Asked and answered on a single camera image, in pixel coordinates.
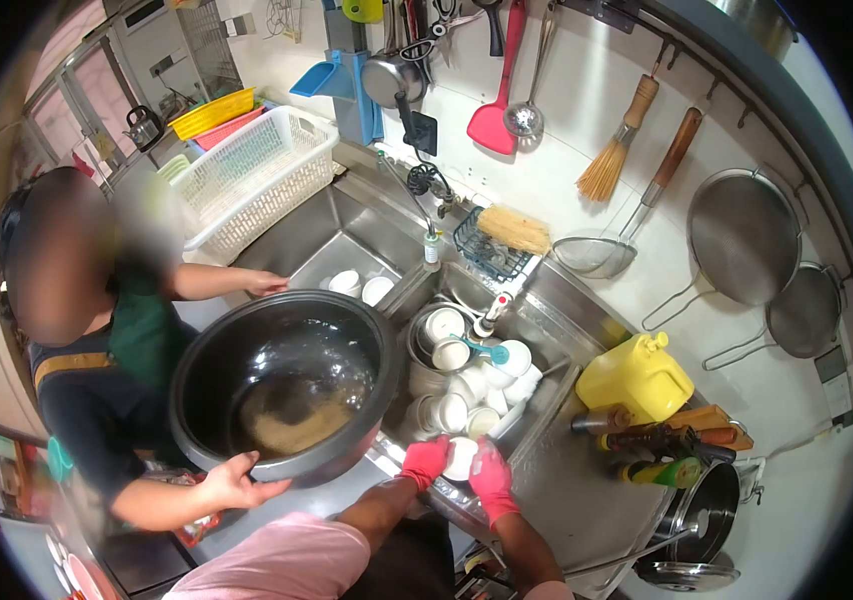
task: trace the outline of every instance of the stainless steel kettle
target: stainless steel kettle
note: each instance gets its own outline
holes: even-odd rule
[[[127,114],[127,125],[130,126],[130,130],[123,131],[123,134],[132,139],[132,143],[136,144],[136,148],[141,152],[156,146],[166,130],[166,126],[159,120],[156,113],[144,105],[134,107]]]

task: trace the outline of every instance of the bamboo brush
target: bamboo brush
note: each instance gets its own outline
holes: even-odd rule
[[[549,252],[549,228],[543,222],[508,208],[491,206],[485,209],[480,213],[476,226],[510,248],[540,257]]]
[[[576,187],[580,194],[596,202],[606,202],[610,199],[612,188],[616,186],[619,172],[623,169],[630,142],[633,141],[636,130],[643,124],[643,117],[659,90],[660,83],[649,75],[644,74],[639,79],[633,102],[623,115],[623,122],[619,124],[610,143],[577,179]]]

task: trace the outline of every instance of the black pot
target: black pot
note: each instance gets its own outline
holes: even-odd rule
[[[320,485],[369,449],[399,387],[402,356],[389,321],[348,295],[300,290],[250,302],[219,318],[180,360],[171,387],[174,438],[206,471],[261,450],[253,478]],[[290,424],[317,402],[346,402],[353,410],[313,446],[270,456],[241,422],[240,406],[251,394]]]
[[[684,537],[642,558],[645,563],[676,561],[710,562],[719,553],[732,529],[739,505],[739,475],[728,462],[714,462],[689,489],[678,489],[660,520],[648,546],[671,538],[690,522],[697,522],[703,536]]]

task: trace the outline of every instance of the yellow basket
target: yellow basket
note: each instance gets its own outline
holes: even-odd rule
[[[230,119],[252,111],[252,90],[253,87],[247,87],[194,108],[170,123],[170,127],[183,141],[195,138]]]

